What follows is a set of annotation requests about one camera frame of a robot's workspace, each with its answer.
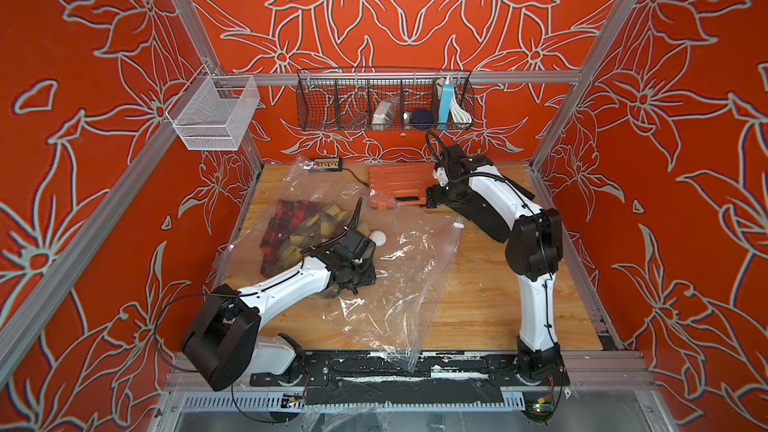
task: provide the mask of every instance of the red wall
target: red wall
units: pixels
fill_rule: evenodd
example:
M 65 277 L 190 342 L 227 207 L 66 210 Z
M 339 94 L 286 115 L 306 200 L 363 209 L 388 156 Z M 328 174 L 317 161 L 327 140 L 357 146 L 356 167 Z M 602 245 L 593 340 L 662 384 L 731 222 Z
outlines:
M 146 428 L 170 371 L 151 331 L 169 301 L 212 288 L 252 178 L 242 152 L 201 155 L 176 139 L 0 393 L 0 424 Z M 200 306 L 168 308 L 167 360 Z
M 543 170 L 685 430 L 768 428 L 768 0 L 639 0 Z
M 169 0 L 4 0 L 0 22 L 2 324 L 200 62 Z M 242 152 L 174 142 L 0 392 L 0 428 L 146 427 L 168 372 L 150 330 L 170 298 L 210 288 L 253 174 Z M 197 307 L 163 321 L 168 357 Z
M 465 70 L 578 69 L 614 0 L 194 0 L 226 72 L 317 66 Z M 477 126 L 444 134 L 500 160 L 533 155 L 568 91 L 563 84 L 485 86 Z M 262 90 L 251 132 L 262 157 L 422 160 L 423 132 L 303 132 L 290 87 Z
M 200 67 L 170 0 L 0 6 L 0 324 Z

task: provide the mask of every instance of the ziplock bag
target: ziplock bag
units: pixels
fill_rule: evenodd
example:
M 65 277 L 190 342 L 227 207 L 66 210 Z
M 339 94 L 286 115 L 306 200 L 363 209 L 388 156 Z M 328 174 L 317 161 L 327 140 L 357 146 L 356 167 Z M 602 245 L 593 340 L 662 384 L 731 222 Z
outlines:
M 311 309 L 317 316 L 306 320 L 331 324 L 413 371 L 456 256 L 463 221 L 452 212 L 427 213 L 411 206 L 373 210 L 369 194 L 348 171 L 321 171 L 297 158 L 262 219 L 244 228 L 229 246 L 225 282 L 241 288 L 299 264 L 300 250 L 343 231 L 357 199 L 364 197 L 358 230 L 386 235 L 373 253 L 376 283 L 360 287 L 357 295 L 332 284 L 304 300 L 333 300 L 336 305 L 318 303 Z
M 375 404 L 324 411 L 321 405 L 308 405 L 301 411 L 302 432 L 386 432 L 386 416 L 376 410 Z

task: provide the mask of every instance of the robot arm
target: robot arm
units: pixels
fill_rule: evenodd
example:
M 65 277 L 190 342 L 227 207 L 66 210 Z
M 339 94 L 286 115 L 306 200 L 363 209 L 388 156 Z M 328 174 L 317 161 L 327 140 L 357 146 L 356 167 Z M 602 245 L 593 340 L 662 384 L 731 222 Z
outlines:
M 357 231 L 361 206 L 360 198 L 343 234 L 302 251 L 301 264 L 236 291 L 226 284 L 213 290 L 181 342 L 211 388 L 223 390 L 243 374 L 283 374 L 303 350 L 286 336 L 259 337 L 264 325 L 333 284 L 357 294 L 358 287 L 376 282 L 376 245 Z
M 438 143 L 442 152 L 433 154 L 439 184 L 427 191 L 427 207 L 446 204 L 496 241 L 507 242 L 504 255 L 518 276 L 522 307 L 516 368 L 523 382 L 537 384 L 560 360 L 552 325 L 552 289 L 563 257 L 560 214 L 535 204 L 529 191 L 504 177 L 485 156 L 467 156 L 460 146 L 445 147 L 439 138 Z

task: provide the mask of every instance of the black cable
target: black cable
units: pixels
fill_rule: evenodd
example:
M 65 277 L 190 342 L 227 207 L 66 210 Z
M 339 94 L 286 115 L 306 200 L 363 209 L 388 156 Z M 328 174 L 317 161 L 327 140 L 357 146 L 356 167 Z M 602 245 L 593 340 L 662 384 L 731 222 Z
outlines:
M 160 353 L 160 340 L 158 338 L 158 328 L 160 326 L 160 322 L 162 322 L 163 318 L 165 317 L 165 312 L 168 310 L 168 307 L 170 307 L 172 304 L 175 304 L 178 301 L 184 300 L 186 298 L 192 298 L 192 297 L 225 297 L 225 298 L 232 298 L 232 297 L 249 297 L 251 295 L 256 295 L 261 293 L 261 291 L 258 292 L 252 292 L 250 294 L 243 294 L 243 295 L 228 295 L 228 294 L 211 294 L 211 293 L 205 293 L 201 292 L 199 294 L 188 294 L 188 295 L 182 295 L 181 297 L 176 297 L 174 300 L 168 302 L 161 310 L 158 315 L 158 321 L 154 324 L 154 329 L 152 330 L 152 341 L 154 342 L 154 352 L 155 355 L 159 356 L 160 359 L 165 362 L 165 364 L 175 370 L 178 370 L 179 372 L 197 372 L 195 369 L 185 369 L 178 367 L 176 365 L 173 365 L 171 362 L 168 361 L 168 359 L 165 358 L 164 355 Z
M 360 205 L 360 203 L 361 203 L 361 202 L 362 202 L 362 197 L 360 197 L 360 198 L 358 198 L 358 199 L 357 199 L 357 204 L 358 204 L 358 206 Z M 344 226 L 344 231 L 343 231 L 343 232 L 341 232 L 339 235 L 335 236 L 334 238 L 330 238 L 330 239 L 326 240 L 325 242 L 321 242 L 320 244 L 317 244 L 317 245 L 311 245 L 311 246 L 309 246 L 309 247 L 307 247 L 307 248 L 303 248 L 303 249 L 301 249 L 300 253 L 301 253 L 301 254 L 302 254 L 302 256 L 303 256 L 304 254 L 309 254 L 310 252 L 312 252 L 312 251 L 313 251 L 313 250 L 315 250 L 315 249 L 318 249 L 318 248 L 320 248 L 320 247 L 325 247 L 325 246 L 327 246 L 327 245 L 331 245 L 331 244 L 333 244 L 333 243 L 335 243 L 335 242 L 338 242 L 339 240 L 341 240 L 341 239 L 344 237 L 344 235 L 345 235 L 345 234 L 346 234 L 346 233 L 347 233 L 347 232 L 348 232 L 348 231 L 349 231 L 351 228 L 357 229 L 357 225 L 358 225 L 358 223 L 359 223 L 359 222 L 360 222 L 360 213 L 358 212 L 358 208 L 357 208 L 357 206 L 356 206 L 356 207 L 355 207 L 355 211 L 354 211 L 354 213 L 352 214 L 352 218 L 350 219 L 350 222 L 349 222 L 349 223 L 348 223 L 346 226 Z
M 552 338 L 552 330 L 551 330 L 553 325 L 549 323 L 549 295 L 547 293 L 547 281 L 552 282 L 553 280 L 554 279 L 552 278 L 552 271 L 550 271 L 549 278 L 544 281 L 544 318 L 547 321 L 545 327 L 547 328 L 547 334 L 549 334 L 549 340 L 552 341 L 552 345 L 554 346 L 555 341 Z M 560 392 L 558 393 L 558 401 L 554 403 L 554 408 L 552 409 L 552 412 L 550 412 L 547 418 L 544 419 L 545 423 L 548 422 L 554 416 L 554 412 L 558 409 L 558 405 L 560 404 L 560 398 L 563 396 L 563 382 L 565 381 L 565 360 L 563 360 L 563 355 L 560 352 L 560 347 L 558 347 L 558 359 L 560 361 Z
M 355 173 L 354 173 L 354 172 L 352 172 L 352 170 L 351 170 L 351 169 L 349 169 L 349 168 L 344 168 L 343 170 L 346 170 L 346 171 L 348 171 L 350 174 L 352 174 L 352 177 L 354 177 L 354 178 L 355 178 L 355 180 L 357 180 L 358 182 L 360 182 L 361 184 L 363 184 L 365 187 L 370 187 L 370 186 L 371 186 L 371 185 L 370 185 L 368 182 L 365 182 L 365 181 L 363 181 L 363 180 L 360 180 L 360 178 L 359 178 L 358 176 L 356 176 L 356 175 L 355 175 Z
M 518 190 L 517 190 L 517 183 L 514 182 L 513 180 L 511 180 L 508 177 L 497 176 L 496 174 L 491 174 L 490 172 L 470 172 L 469 174 L 464 174 L 463 176 L 451 177 L 451 171 L 448 168 L 448 164 L 446 163 L 446 161 L 443 158 L 441 158 L 439 156 L 439 154 L 437 154 L 437 151 L 434 148 L 432 148 L 432 140 L 430 139 L 431 137 L 434 137 L 435 140 L 437 140 L 437 143 L 440 145 L 441 152 L 444 152 L 447 149 L 446 144 L 432 130 L 428 130 L 426 132 L 425 139 L 426 139 L 426 142 L 427 142 L 427 149 L 429 149 L 430 153 L 432 154 L 432 157 L 435 158 L 435 161 L 440 166 L 442 166 L 443 170 L 446 171 L 446 177 L 448 178 L 449 182 L 456 183 L 456 182 L 460 182 L 462 180 L 465 180 L 466 178 L 472 178 L 472 177 L 486 177 L 486 178 L 492 178 L 493 180 L 495 180 L 497 182 L 504 182 L 504 183 L 506 183 L 512 189 L 514 194 L 520 199 L 520 203 L 522 204 L 522 207 L 528 209 L 531 212 L 531 214 L 533 213 L 533 211 L 531 210 L 531 207 L 528 204 L 525 203 L 525 200 L 523 199 L 523 196 L 521 196 L 520 192 L 518 192 Z
M 232 403 L 234 404 L 237 411 L 240 412 L 242 415 L 244 415 L 245 418 L 251 419 L 254 422 L 259 422 L 260 424 L 283 424 L 283 422 L 275 422 L 274 420 L 257 419 L 243 412 L 243 409 L 241 409 L 240 406 L 237 405 L 237 400 L 235 400 L 235 382 L 233 382 L 232 385 L 230 386 L 230 393 L 232 394 Z

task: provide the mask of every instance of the black wire basket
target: black wire basket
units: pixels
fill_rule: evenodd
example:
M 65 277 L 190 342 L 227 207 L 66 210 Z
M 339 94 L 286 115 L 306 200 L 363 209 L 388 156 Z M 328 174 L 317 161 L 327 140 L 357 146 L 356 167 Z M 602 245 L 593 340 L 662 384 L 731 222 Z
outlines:
M 475 90 L 465 70 L 401 67 L 299 70 L 296 113 L 302 130 L 465 130 L 475 123 Z M 451 77 L 466 112 L 440 122 L 441 79 Z

